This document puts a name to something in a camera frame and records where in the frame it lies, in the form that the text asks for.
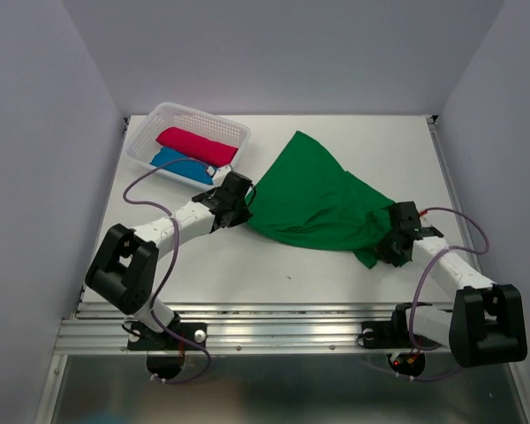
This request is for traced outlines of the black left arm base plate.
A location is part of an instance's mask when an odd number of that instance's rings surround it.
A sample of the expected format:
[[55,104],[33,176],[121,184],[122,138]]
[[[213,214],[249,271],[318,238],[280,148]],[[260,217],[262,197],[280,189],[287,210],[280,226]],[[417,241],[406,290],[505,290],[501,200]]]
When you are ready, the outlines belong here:
[[196,344],[196,347],[185,344],[170,336],[167,332],[156,333],[141,322],[125,321],[121,325],[122,330],[127,334],[126,349],[132,352],[190,352],[199,351],[206,346],[206,339],[198,341],[195,338],[197,333],[208,334],[208,325],[205,322],[181,322],[171,325],[171,329],[182,338]]

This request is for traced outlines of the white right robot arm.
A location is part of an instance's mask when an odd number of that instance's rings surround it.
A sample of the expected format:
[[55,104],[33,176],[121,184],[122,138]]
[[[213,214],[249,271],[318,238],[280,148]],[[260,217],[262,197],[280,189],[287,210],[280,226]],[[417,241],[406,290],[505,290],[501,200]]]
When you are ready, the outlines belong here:
[[425,226],[412,201],[388,208],[390,232],[375,251],[395,267],[412,262],[422,269],[413,300],[396,306],[375,332],[382,348],[423,351],[445,347],[459,366],[520,362],[527,356],[522,298],[512,284],[482,275],[434,226]]

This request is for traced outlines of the green t shirt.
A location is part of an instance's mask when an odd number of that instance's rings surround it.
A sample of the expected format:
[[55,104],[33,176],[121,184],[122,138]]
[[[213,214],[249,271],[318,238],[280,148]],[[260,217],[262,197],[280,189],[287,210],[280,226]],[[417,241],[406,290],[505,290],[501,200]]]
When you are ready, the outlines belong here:
[[351,252],[371,269],[378,262],[375,246],[390,231],[393,204],[297,131],[257,183],[248,225],[289,246]]

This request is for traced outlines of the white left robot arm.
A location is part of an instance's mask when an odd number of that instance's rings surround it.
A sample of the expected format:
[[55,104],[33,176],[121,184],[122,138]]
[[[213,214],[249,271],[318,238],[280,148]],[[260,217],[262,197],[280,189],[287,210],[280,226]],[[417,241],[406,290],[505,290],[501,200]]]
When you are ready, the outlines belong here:
[[222,228],[246,223],[252,216],[246,198],[254,189],[251,179],[230,171],[222,183],[192,197],[172,212],[154,201],[135,201],[129,192],[142,176],[124,190],[123,199],[134,206],[151,206],[163,217],[128,228],[115,224],[106,232],[85,276],[85,284],[123,314],[148,328],[158,347],[168,348],[184,338],[178,334],[178,314],[159,300],[184,243]]

